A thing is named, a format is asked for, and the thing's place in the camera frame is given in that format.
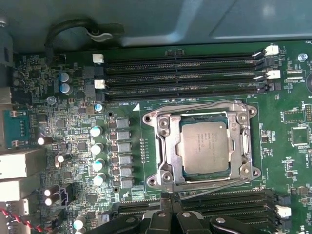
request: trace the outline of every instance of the screw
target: screw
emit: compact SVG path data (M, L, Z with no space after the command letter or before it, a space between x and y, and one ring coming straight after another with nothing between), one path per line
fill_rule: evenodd
M217 218L216 221L218 223L225 223L225 219L224 218Z
M298 55L298 61L299 61L299 62L304 62L304 61L306 61L307 59L308 59L308 55L305 54L305 53L302 53L302 54L299 54L299 55Z
M182 215L183 217L186 217L186 218L191 217L191 214L188 212L184 212Z
M135 221L134 218L129 218L129 219L126 220L127 223L133 223L134 221Z
M255 109L250 109L249 114L253 115L255 113Z
M246 120L246 116L241 115L241 116L240 116L240 120Z

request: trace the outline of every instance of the ram slot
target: ram slot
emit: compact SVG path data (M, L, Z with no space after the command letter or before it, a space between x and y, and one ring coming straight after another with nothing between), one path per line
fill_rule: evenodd
M163 75L138 75L138 76L122 76L118 78L108 77L105 80L105 84L112 87L124 87L129 85L141 86L148 84L169 84L176 82L188 82L188 81L210 81L210 80L240 80L249 79L253 80L256 76L264 75L264 72L250 73L204 73L204 72L189 72L189 73L167 73Z
M211 54L211 55L182 55L182 56L165 56L165 57L156 57L156 58L130 58L130 59L121 59L108 61L109 65L136 65L141 62L150 62L150 63L160 63L164 61L175 61L175 60L192 60L192 59L218 59L218 60L254 60L263 58L263 54L259 56L252 56L257 52L252 53L228 53L228 54Z
M181 63L201 63L201 62L235 62L242 61L247 63L257 63L263 58L264 54L259 52L253 53L232 53L232 54L211 54L211 55L195 55L195 56L166 56L160 58L133 58L127 60L107 61L108 68L117 67L135 67L135 66L158 66L167 64Z
M168 72L168 71L185 71L185 70L198 70L206 69L211 72L231 72L233 70L248 70L258 71L263 66L258 64L251 64L245 62L201 62L201 63L182 63L182 64L157 64L153 66L147 66L144 64L138 66L123 66L106 68L106 74L134 74L134 73L150 73L150 72Z
M259 94L267 92L270 87L266 84L256 86L183 86L180 88L157 88L157 89L133 89L129 91L117 91L102 93L105 97L97 101L134 101L134 100L152 100L152 99L175 99L175 98L195 98L195 97L214 97L224 95L244 95Z

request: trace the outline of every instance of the silver capacitor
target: silver capacitor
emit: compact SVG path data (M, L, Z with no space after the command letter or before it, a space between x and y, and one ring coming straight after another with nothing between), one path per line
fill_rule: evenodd
M66 95L70 95L73 92L73 87L67 83L63 83L60 87L59 90L66 94Z
M86 218L82 215L78 215L73 223L73 227L76 230L81 230L86 223Z

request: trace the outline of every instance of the integrated circuit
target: integrated circuit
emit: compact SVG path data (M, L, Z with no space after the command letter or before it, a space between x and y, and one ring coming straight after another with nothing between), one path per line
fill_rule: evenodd
M177 153L188 174L208 174L229 167L229 142L224 122L201 122L182 126Z
M87 143L86 142L79 142L77 144L78 150L87 150Z
M48 116L46 114L38 114L37 115L37 121L39 123L47 123L48 121Z
M85 94L84 94L84 92L83 91L77 91L77 93L76 93L76 98L77 99L84 99L84 96L85 96Z
M63 119L58 119L56 121L56 127L57 128L65 128L66 127L66 122Z
M291 128L291 143L293 146L308 145L309 129L307 127L294 127Z
M94 204L97 202L98 195L97 194L87 194L86 195L86 201L90 204Z
M73 175L72 175L71 172L64 172L63 178L64 178L64 179L72 179L72 178L73 178Z
M284 112L284 123L297 123L304 121L303 111L285 111Z
M87 112L86 108L79 108L78 114L85 114Z

